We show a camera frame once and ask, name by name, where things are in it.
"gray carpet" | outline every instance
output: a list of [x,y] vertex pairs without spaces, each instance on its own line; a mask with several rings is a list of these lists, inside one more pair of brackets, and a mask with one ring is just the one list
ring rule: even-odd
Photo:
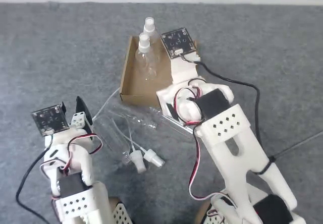
[[[30,112],[64,101],[70,120],[81,95],[96,113],[119,85],[129,35],[140,33],[149,15],[160,32],[187,27],[210,68],[259,86],[268,154],[323,129],[323,7],[1,4],[1,223],[40,223],[14,201],[27,166],[43,149]],[[253,122],[254,91],[230,86]],[[172,136],[167,127],[143,129],[134,138],[158,152],[166,165],[138,175],[133,166],[111,164],[105,150],[94,158],[97,178],[123,200],[137,223],[192,223],[200,206],[187,190],[193,141]],[[297,212],[310,224],[323,223],[322,141],[317,138],[277,162],[298,199]],[[193,191],[202,195],[223,186],[203,148]],[[49,195],[47,180],[34,170],[22,200],[56,223]]]

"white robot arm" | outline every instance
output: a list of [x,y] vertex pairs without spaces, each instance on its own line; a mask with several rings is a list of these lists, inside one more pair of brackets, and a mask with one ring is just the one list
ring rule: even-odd
[[[41,134],[46,136],[40,169],[50,181],[57,217],[63,224],[115,224],[121,219],[131,224],[124,205],[117,201],[113,210],[105,185],[93,176],[90,155],[100,150],[103,142],[92,133],[91,117],[79,97],[76,108],[84,111],[76,112],[71,124],[66,123],[61,105],[32,114]],[[93,138],[100,140],[94,150]]]
[[[270,212],[269,205],[277,206],[279,199],[283,200],[280,203],[281,209],[287,209],[288,217],[284,212],[282,218],[289,218],[288,222],[282,223],[305,223],[303,218],[291,212],[297,206],[296,198],[276,164],[266,156],[240,105],[231,105],[234,96],[228,86],[208,84],[199,77],[171,85],[157,92],[157,95],[161,102],[165,102],[162,105],[164,115],[172,116],[184,125],[195,125],[193,134],[203,141],[223,176],[226,188],[221,193],[228,195],[233,205],[225,202],[225,198],[221,198],[223,195],[215,193],[209,197],[212,196],[213,208],[221,212],[227,220],[226,223],[280,223],[275,222],[274,218],[268,220],[262,216],[263,219],[261,219],[261,213],[255,210],[257,203],[261,205],[266,201],[268,206],[265,211]],[[229,139],[233,139],[237,144],[239,148],[237,155],[233,155],[226,145]],[[259,174],[268,183],[274,195],[268,195],[248,184],[246,181],[248,171]],[[192,173],[189,188],[194,177]],[[205,199],[191,195],[196,200]]]

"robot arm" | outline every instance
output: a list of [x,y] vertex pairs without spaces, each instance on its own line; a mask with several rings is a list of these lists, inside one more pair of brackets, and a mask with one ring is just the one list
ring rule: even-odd
[[[58,119],[60,124],[65,116],[62,114],[53,116],[51,109],[60,114],[59,106],[43,109],[39,113],[43,119],[47,117],[45,113],[49,112],[48,123],[51,125],[45,126],[47,127],[45,131],[50,133],[57,131],[45,138],[45,146],[50,146],[50,149],[44,156],[41,170],[50,181],[52,198],[55,200],[60,222],[64,224],[115,223],[106,187],[103,183],[95,181],[93,177],[90,151],[93,149],[91,138],[96,134],[91,133],[92,126],[86,118],[86,112],[75,113],[68,129],[59,131],[55,128],[58,123],[53,122],[52,119]],[[119,208],[124,208],[123,204],[119,203]],[[128,223],[131,223],[125,209],[123,215],[128,218]]]
[[[283,207],[287,208],[289,222],[305,223],[304,219],[290,213],[297,206],[297,201],[277,166],[270,162],[257,138],[250,128],[250,123],[240,105],[231,106],[233,93],[228,86],[208,84],[202,78],[189,80],[178,85],[172,85],[157,93],[163,107],[163,114],[172,114],[172,103],[175,97],[170,92],[178,92],[182,87],[199,88],[200,95],[191,98],[188,90],[177,97],[174,112],[184,123],[198,123],[195,134],[205,144],[216,166],[225,180],[223,191],[234,201],[236,209],[228,205],[217,195],[211,199],[212,205],[219,209],[229,223],[262,224],[262,220],[255,211],[255,204],[264,200],[268,194],[251,186],[246,181],[248,171],[263,172],[260,177],[265,180],[272,192],[283,200]],[[226,141],[233,139],[239,148],[239,153],[233,155],[226,145]]]

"perforated plate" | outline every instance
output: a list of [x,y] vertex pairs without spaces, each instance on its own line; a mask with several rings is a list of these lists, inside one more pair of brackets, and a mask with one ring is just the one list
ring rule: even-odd
[[201,130],[216,144],[227,141],[249,126],[250,123],[240,105],[236,104],[204,122]]
[[81,216],[98,209],[93,188],[56,201],[61,220]]
[[123,203],[119,203],[113,211],[113,217],[116,224],[132,224],[131,219]]
[[193,40],[185,27],[163,33],[161,35],[161,40],[170,59],[179,57],[179,55],[175,53],[175,51],[179,49],[182,50],[183,55],[196,51]]

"black cable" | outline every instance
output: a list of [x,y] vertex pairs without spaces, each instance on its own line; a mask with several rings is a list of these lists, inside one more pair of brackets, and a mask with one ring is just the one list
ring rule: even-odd
[[196,61],[190,61],[190,60],[187,60],[183,55],[181,55],[181,58],[187,62],[190,62],[190,63],[195,63],[197,65],[201,65],[205,68],[205,70],[219,78],[219,79],[222,79],[224,81],[227,81],[227,82],[230,82],[230,83],[234,83],[234,84],[240,84],[240,85],[245,85],[245,86],[248,86],[248,87],[251,87],[253,89],[256,90],[257,92],[257,95],[256,95],[256,102],[255,102],[255,109],[254,109],[254,121],[255,121],[255,131],[256,131],[256,137],[257,137],[257,140],[259,142],[259,144],[261,145],[261,147],[263,148],[262,146],[262,142],[261,142],[261,137],[260,137],[260,130],[259,130],[259,102],[260,102],[260,90],[257,86],[255,86],[254,84],[249,84],[249,83],[246,83],[246,82],[242,82],[242,81],[238,81],[238,80],[234,80],[234,79],[229,79],[229,78],[226,78],[226,77],[223,77],[221,76],[220,74],[217,74],[215,72],[213,72],[212,70],[210,70],[205,63],[203,62],[196,62]]
[[47,153],[47,151],[50,149],[51,145],[52,145],[52,139],[53,139],[53,135],[51,136],[51,141],[50,144],[48,146],[48,148],[46,148],[44,150],[44,152],[42,152],[37,158],[36,160],[30,165],[30,167],[28,168],[27,172],[25,173],[25,175],[23,176],[21,183],[19,185],[19,188],[17,190],[16,193],[16,202],[18,203],[18,205],[20,205],[22,208],[24,208],[26,211],[29,211],[30,213],[34,214],[35,216],[37,216],[39,219],[41,219],[42,221],[44,221],[44,223],[46,224],[50,224],[48,220],[45,219],[45,217],[43,217],[41,214],[37,213],[36,211],[34,211],[33,209],[29,208],[28,206],[24,205],[23,203],[21,203],[20,199],[19,199],[19,195],[22,191],[22,188],[25,185],[25,182],[27,180],[28,175],[30,174],[31,170],[35,167],[35,165],[38,163],[38,161],[40,161],[44,155]]
[[201,80],[201,81],[203,81],[204,83],[206,83],[206,80],[205,80],[205,79],[201,79],[201,78],[194,78],[194,79],[190,79],[190,80],[187,82],[187,85],[189,86],[189,85],[190,85],[190,83],[191,83],[192,81],[194,81],[194,80]]
[[303,140],[301,142],[297,142],[297,143],[293,144],[292,146],[285,148],[283,151],[281,151],[281,152],[276,153],[275,155],[273,155],[273,157],[276,158],[276,159],[277,158],[280,158],[283,155],[285,155],[286,153],[288,153],[289,151],[294,150],[297,147],[300,147],[301,145],[303,145],[303,144],[305,144],[305,143],[307,143],[307,142],[309,142],[309,141],[311,141],[311,140],[319,137],[320,135],[323,135],[323,131],[320,131],[319,133],[316,133],[315,135],[313,135],[311,137],[308,137],[308,138],[306,138],[305,140]]

